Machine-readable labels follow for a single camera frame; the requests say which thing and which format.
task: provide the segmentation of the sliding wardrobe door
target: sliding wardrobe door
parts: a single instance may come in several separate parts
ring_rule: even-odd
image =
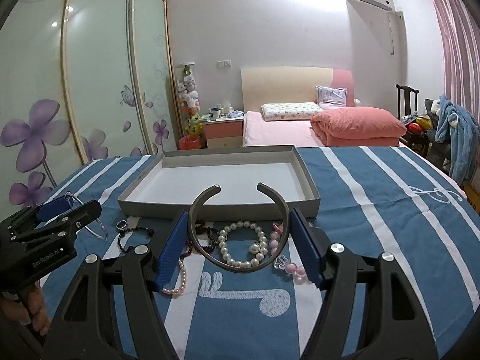
[[[135,61],[153,153],[177,150],[175,110],[167,49],[165,2],[134,0]]]
[[[63,2],[19,0],[0,29],[1,220],[81,165],[61,79]]]
[[[69,0],[70,104],[88,160],[145,146],[131,80],[128,0]]]

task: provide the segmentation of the flower stem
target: flower stem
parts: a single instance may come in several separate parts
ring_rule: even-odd
[[[52,183],[52,186],[55,188],[57,186],[57,183],[55,182],[55,179],[53,178],[52,172],[50,171],[50,168],[47,165],[47,162],[45,160],[43,160],[42,165],[45,169],[46,176],[49,178],[50,183]]]

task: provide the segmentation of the open tray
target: open tray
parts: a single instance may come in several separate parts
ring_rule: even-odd
[[[280,219],[276,205],[256,187],[275,189],[290,209],[315,218],[320,195],[294,146],[249,146],[169,151],[159,156],[119,196],[126,215],[173,219],[218,184],[198,218],[205,221]]]

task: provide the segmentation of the white pearl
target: white pearl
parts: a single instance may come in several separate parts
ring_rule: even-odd
[[[257,254],[260,251],[260,245],[259,244],[251,244],[249,247],[250,253],[251,254]]]

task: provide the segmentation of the pink striped curtain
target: pink striped curtain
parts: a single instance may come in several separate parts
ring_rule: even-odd
[[[445,93],[480,120],[480,28],[462,0],[433,0],[442,34]]]

